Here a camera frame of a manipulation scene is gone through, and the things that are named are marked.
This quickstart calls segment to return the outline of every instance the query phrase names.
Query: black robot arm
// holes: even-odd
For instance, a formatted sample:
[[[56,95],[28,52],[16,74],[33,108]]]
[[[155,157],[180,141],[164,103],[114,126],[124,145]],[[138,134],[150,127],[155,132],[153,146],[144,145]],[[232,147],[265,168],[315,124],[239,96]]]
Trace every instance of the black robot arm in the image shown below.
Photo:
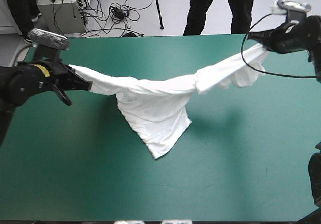
[[[0,67],[0,145],[16,107],[22,106],[29,97],[54,91],[70,106],[72,102],[66,90],[91,89],[91,82],[79,77],[59,58],[60,51],[69,46],[67,38],[39,29],[32,29],[28,36],[37,44],[32,61]]]

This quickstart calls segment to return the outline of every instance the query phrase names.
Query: table surface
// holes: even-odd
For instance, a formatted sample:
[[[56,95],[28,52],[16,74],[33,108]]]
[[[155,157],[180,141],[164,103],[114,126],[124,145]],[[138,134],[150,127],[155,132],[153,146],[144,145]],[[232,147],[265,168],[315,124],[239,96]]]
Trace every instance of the table surface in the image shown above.
[[[61,56],[112,76],[165,80],[239,52],[241,39],[71,39]],[[314,74],[306,52],[271,53],[264,66]],[[316,209],[308,161],[321,138],[320,91],[316,80],[263,76],[249,88],[194,94],[192,124],[158,160],[115,96],[69,92],[71,107],[52,92],[34,96],[0,148],[0,220],[298,220]]]

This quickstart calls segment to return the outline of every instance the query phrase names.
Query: black cable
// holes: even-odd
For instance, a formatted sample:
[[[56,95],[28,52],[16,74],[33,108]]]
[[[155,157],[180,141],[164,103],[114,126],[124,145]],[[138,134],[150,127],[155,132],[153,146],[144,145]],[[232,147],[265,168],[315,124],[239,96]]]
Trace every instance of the black cable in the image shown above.
[[[54,26],[56,27],[56,30],[59,34],[62,34],[63,36],[65,36],[65,34],[59,28],[58,23],[56,21],[56,14],[57,14],[58,10],[61,8],[61,6],[63,5],[63,3],[64,3],[64,1],[62,1],[61,5],[58,7],[58,9],[55,12],[54,3],[52,2],[52,10],[53,10],[53,14],[54,14]]]
[[[264,73],[264,74],[268,74],[268,75],[273,75],[273,76],[279,76],[279,77],[289,77],[289,78],[303,78],[303,79],[307,79],[307,78],[321,78],[321,77],[318,77],[318,76],[296,76],[296,75],[287,75],[287,74],[279,74],[279,73],[274,73],[274,72],[265,72],[265,71],[261,71],[261,70],[258,70],[254,67],[252,67],[251,65],[249,65],[245,59],[244,59],[244,55],[243,55],[243,51],[244,51],[244,43],[245,43],[245,40],[249,34],[249,32],[259,23],[261,22],[261,20],[263,20],[264,18],[268,17],[272,15],[272,13],[269,13],[265,16],[263,16],[261,19],[259,19],[250,29],[249,31],[245,34],[244,38],[243,38],[243,41],[242,41],[242,45],[241,45],[241,57],[242,57],[242,60],[243,62],[249,67],[251,68],[252,70],[254,71],[257,71],[257,72],[260,72],[260,73]]]
[[[144,34],[141,34],[139,32],[136,32],[136,31],[133,31],[133,30],[130,30],[130,29],[126,29],[126,28],[103,28],[103,29],[95,29],[95,30],[89,30],[87,33],[91,33],[91,32],[95,32],[95,31],[102,31],[102,30],[125,30],[125,31],[129,31],[129,32],[134,32],[136,34],[138,34],[138,37],[143,37]]]
[[[22,53],[22,51],[24,51],[25,49],[31,47],[32,45],[31,44],[28,44],[27,46],[24,46],[23,48],[21,48],[16,54],[15,54],[15,57],[14,57],[14,61],[13,61],[13,66],[15,67],[17,64],[17,58],[19,57],[19,55]]]
[[[146,8],[150,7],[150,6],[151,6],[151,4],[152,4],[152,2],[153,2],[153,0],[151,0],[150,4],[149,4],[147,7],[137,8],[137,7],[131,7],[131,6],[127,5],[127,4],[126,4],[126,2],[127,2],[127,1],[128,1],[128,0],[125,0],[124,5],[125,5],[125,6],[127,6],[127,7],[129,7],[129,8],[135,9],[135,10],[144,10],[144,9],[146,9]]]

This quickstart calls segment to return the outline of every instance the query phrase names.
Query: black pants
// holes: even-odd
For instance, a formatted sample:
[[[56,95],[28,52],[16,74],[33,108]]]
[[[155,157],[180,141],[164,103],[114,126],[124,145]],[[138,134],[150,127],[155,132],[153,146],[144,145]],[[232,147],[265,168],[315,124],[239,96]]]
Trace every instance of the black pants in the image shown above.
[[[187,23],[184,35],[201,34],[206,19],[206,11],[213,0],[191,0],[190,10],[187,15]],[[252,21],[253,0],[228,0],[233,19],[231,33],[246,33],[250,29]]]
[[[31,16],[39,13],[36,0],[7,0],[7,4],[18,28],[25,37],[34,27]]]

